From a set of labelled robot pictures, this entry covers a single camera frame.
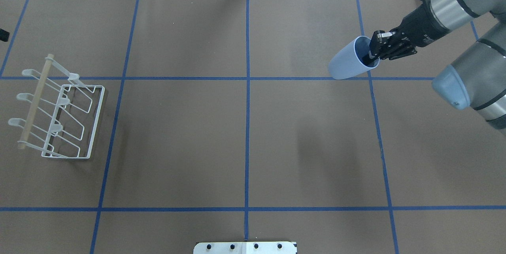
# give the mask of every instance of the horizontal blue line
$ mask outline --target horizontal blue line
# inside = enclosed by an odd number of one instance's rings
[[[250,207],[249,211],[388,211],[388,207]]]
[[[394,211],[506,209],[506,205],[427,205],[392,207]],[[244,207],[0,207],[0,211],[244,211]],[[248,207],[248,211],[388,211],[388,207]]]
[[[33,77],[2,76],[0,80],[33,80]],[[49,77],[52,80],[66,80],[63,76]],[[106,81],[246,81],[247,77],[185,77],[185,76],[81,76],[81,80]],[[334,81],[332,77],[250,77],[251,81]],[[434,77],[372,77],[373,81],[431,81]],[[368,81],[368,77],[351,77],[345,81]]]

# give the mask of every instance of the black rubber band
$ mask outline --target black rubber band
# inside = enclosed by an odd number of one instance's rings
[[[495,128],[496,130],[502,130],[506,128],[506,115],[494,120],[487,121],[487,123],[489,123],[489,125]]]
[[[499,54],[506,57],[506,49],[503,49],[501,46],[499,46],[495,42],[487,40],[487,39],[479,39],[477,41],[491,47],[492,49],[495,49]]]
[[[466,11],[467,14],[469,14],[469,16],[473,17],[473,18],[478,18],[480,15],[474,13],[471,8],[469,8],[466,3],[464,2],[464,0],[457,0],[457,2],[459,3],[459,5],[462,7],[462,9],[464,9],[464,11]]]
[[[501,99],[502,97],[504,97],[504,95],[506,95],[506,89],[499,93],[499,95],[495,96],[494,98],[492,98],[490,101],[488,101],[487,103],[481,105],[481,106],[477,106],[476,108],[473,108],[475,111],[477,110],[481,110],[481,109],[484,109],[484,108],[487,108],[488,106],[494,104],[495,102],[497,102],[499,99]]]

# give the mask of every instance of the white wire rack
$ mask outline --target white wire rack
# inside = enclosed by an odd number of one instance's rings
[[[34,94],[20,93],[17,95],[16,98],[18,100],[30,103],[30,110],[26,119],[9,119],[9,125],[18,126],[23,130],[18,140],[19,149],[24,149],[28,146],[41,151],[42,157],[47,158],[89,159],[104,101],[105,88],[102,85],[85,85],[79,79],[79,74],[69,72],[53,58],[54,56],[51,54],[45,58],[42,72],[34,69],[23,70],[23,76],[38,79],[37,87]],[[51,67],[57,68],[67,76],[70,84],[59,85],[49,79],[47,76]],[[57,97],[53,101],[42,98],[45,86],[58,92]],[[69,96],[71,91],[74,92],[73,97]],[[80,103],[75,103],[74,101],[77,99],[76,94],[81,99]],[[47,107],[51,107],[52,113],[40,107],[42,103],[45,103],[44,105]],[[49,120],[49,125],[46,129],[34,125],[37,111],[41,111]],[[61,121],[62,115],[67,119],[65,124]],[[78,118],[92,119],[92,123],[85,127]],[[66,129],[66,126],[72,126],[73,129]],[[38,144],[29,142],[31,135],[39,142]],[[66,146],[65,153],[59,151],[62,145]]]

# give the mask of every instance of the robotic arm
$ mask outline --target robotic arm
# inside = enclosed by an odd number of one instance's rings
[[[486,12],[499,20],[490,31],[446,67],[432,82],[434,90],[453,107],[472,107],[506,135],[506,0],[422,0],[401,24],[375,31],[361,62],[394,60],[416,53]]]

